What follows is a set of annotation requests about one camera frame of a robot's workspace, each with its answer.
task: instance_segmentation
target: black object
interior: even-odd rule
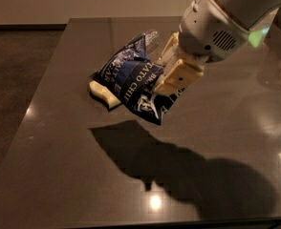
[[[146,33],[120,49],[94,76],[133,114],[157,125],[184,89],[170,96],[153,93],[163,74],[163,66],[152,63],[146,55]]]

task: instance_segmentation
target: floor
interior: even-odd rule
[[[63,31],[0,31],[0,165]]]

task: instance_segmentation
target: table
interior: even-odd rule
[[[89,75],[136,34],[160,33],[155,59],[179,24],[70,20],[0,168],[0,228],[268,228],[281,219],[277,27],[258,48],[206,65],[162,126],[88,95]]]

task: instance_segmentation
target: beige wall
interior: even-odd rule
[[[0,0],[0,25],[64,24],[77,17],[182,15],[192,0]]]

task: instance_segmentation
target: ventilation grille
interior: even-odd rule
[[[217,31],[214,34],[213,43],[223,51],[229,51],[235,47],[236,39],[226,31]]]

